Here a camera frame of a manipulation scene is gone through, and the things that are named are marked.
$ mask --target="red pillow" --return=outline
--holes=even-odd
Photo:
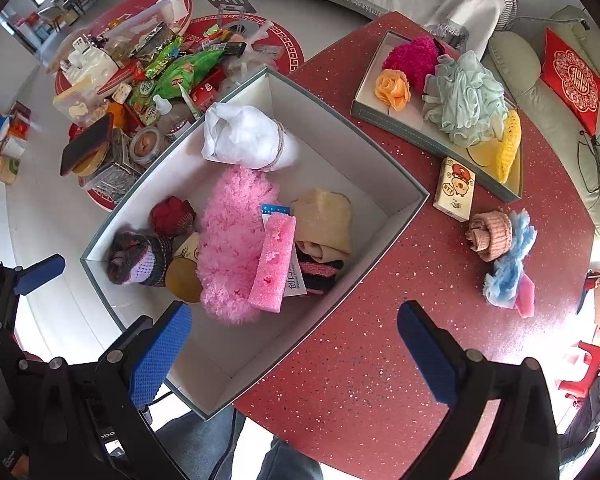
[[[600,78],[550,28],[546,30],[540,79],[560,96],[589,135],[594,136],[600,111]]]

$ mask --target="blue fuzzy hair tie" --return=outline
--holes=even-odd
[[[522,259],[536,241],[538,231],[530,225],[529,213],[523,209],[510,215],[512,227],[511,248],[494,261],[494,273],[484,277],[482,294],[495,306],[513,308],[518,294],[518,283],[524,273]]]

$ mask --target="tile floor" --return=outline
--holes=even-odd
[[[43,46],[48,64],[62,39],[122,0],[93,2],[72,27],[53,35]],[[193,0],[193,16],[214,14],[206,0]],[[280,23],[299,41],[308,59],[368,20],[323,0],[250,0],[261,16]],[[59,161],[70,122],[52,106],[54,76],[41,67],[19,100],[32,110],[35,130],[22,157],[20,174],[6,190],[8,221],[18,264],[29,266],[49,254],[66,259],[64,274],[30,294],[29,309],[18,316],[17,330],[28,351],[41,356],[62,355],[70,363],[97,358],[119,330],[106,313],[79,262],[107,213],[82,192],[77,181],[59,176]],[[152,407],[154,428],[187,411],[177,397],[169,396]],[[254,480],[271,434],[252,421],[246,424],[234,461],[234,480]],[[328,480],[351,479],[325,466]]]

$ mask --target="orange rose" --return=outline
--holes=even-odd
[[[376,79],[374,94],[384,104],[399,112],[411,99],[407,76],[400,70],[385,68]]]

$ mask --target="gray pants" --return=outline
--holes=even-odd
[[[242,431],[244,420],[244,415],[236,411],[234,442]],[[190,480],[208,480],[227,449],[233,421],[231,406],[208,422],[189,412],[165,424],[156,435]],[[224,460],[216,480],[231,479],[233,461],[232,451]],[[274,437],[257,480],[322,480],[322,471],[315,460]]]

